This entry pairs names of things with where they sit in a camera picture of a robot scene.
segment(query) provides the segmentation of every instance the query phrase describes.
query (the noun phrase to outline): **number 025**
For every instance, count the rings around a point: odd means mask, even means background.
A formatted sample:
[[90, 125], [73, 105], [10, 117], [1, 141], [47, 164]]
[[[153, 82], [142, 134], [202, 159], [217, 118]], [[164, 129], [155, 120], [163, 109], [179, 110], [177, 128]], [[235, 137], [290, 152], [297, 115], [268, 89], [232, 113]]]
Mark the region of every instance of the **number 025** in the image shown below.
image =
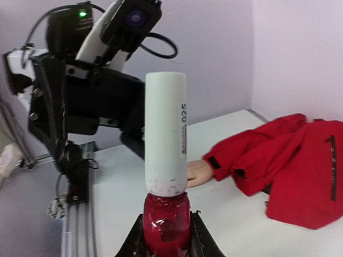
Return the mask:
[[182, 122], [186, 123], [187, 122], [187, 104], [183, 103], [181, 105], [182, 107]]

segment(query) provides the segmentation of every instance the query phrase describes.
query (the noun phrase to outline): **white table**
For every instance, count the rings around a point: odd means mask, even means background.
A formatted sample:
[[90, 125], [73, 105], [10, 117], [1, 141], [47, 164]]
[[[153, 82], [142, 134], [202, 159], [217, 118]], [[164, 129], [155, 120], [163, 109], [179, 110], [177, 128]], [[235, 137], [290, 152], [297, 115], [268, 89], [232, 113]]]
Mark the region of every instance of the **white table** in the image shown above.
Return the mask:
[[[263, 122], [248, 111], [189, 126], [189, 161], [215, 143]], [[125, 146], [96, 153], [101, 170], [94, 180], [94, 215], [98, 257], [114, 257], [121, 248], [147, 195], [144, 162]], [[227, 257], [341, 257], [343, 221], [311, 231], [268, 219], [268, 195], [247, 197], [231, 178], [188, 190], [193, 211], [201, 217]]]

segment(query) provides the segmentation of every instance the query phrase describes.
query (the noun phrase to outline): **bottle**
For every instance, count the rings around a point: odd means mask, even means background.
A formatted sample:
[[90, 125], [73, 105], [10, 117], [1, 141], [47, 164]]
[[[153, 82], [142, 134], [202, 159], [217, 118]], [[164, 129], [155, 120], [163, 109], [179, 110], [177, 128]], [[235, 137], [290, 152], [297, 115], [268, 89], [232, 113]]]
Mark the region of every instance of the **bottle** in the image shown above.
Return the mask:
[[148, 194], [143, 217], [147, 256], [189, 256], [190, 220], [187, 193], [171, 198]]
[[143, 227], [149, 257], [189, 254], [187, 187], [187, 77], [157, 72], [146, 76], [145, 183], [149, 192]]

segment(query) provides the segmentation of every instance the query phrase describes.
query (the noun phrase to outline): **camera lens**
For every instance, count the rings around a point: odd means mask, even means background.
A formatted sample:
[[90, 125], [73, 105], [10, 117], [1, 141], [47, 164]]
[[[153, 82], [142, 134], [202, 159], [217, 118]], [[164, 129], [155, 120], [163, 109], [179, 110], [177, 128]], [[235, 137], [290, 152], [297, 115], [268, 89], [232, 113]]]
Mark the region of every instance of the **camera lens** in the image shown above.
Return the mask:
[[141, 28], [145, 25], [146, 15], [141, 10], [133, 10], [126, 17], [126, 23], [133, 28]]

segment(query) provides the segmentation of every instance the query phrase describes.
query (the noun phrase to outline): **white wall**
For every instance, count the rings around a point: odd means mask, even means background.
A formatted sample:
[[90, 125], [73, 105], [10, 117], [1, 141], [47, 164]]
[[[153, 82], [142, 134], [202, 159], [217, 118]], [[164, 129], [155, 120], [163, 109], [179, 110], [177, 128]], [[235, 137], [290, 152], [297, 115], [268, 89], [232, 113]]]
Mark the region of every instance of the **white wall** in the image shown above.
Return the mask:
[[[46, 10], [72, 0], [0, 1], [0, 52], [21, 46], [27, 32]], [[111, 0], [93, 1], [108, 7]], [[251, 1], [242, 0], [164, 0], [163, 17], [155, 32], [173, 39], [180, 55], [171, 61], [158, 59], [138, 50], [124, 72], [144, 79], [147, 72], [181, 71], [188, 75], [190, 123], [250, 107], [253, 63]], [[44, 26], [34, 38], [44, 44]], [[170, 52], [163, 44], [147, 40], [149, 46]], [[27, 115], [14, 97], [10, 97], [2, 71], [1, 92], [12, 102], [26, 128]], [[32, 136], [25, 135], [36, 154], [45, 152]], [[89, 137], [72, 137], [77, 142]], [[102, 128], [93, 137], [100, 148], [118, 143], [118, 133]]]
[[343, 1], [253, 0], [252, 108], [343, 120]]

